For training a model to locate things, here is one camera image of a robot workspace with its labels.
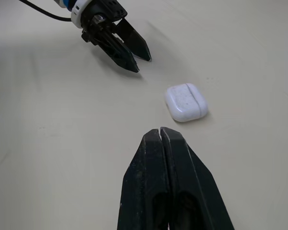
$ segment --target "white table surface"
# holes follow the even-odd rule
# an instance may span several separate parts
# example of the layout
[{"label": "white table surface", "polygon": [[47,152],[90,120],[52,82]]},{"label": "white table surface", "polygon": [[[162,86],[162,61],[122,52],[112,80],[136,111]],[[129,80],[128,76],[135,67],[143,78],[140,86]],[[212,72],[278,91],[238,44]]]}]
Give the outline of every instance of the white table surface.
[{"label": "white table surface", "polygon": [[[288,0],[120,3],[152,54],[139,74],[0,0],[0,230],[115,230],[125,170],[160,126],[212,172],[235,229],[288,230]],[[163,95],[187,82],[210,113],[180,124]]]}]

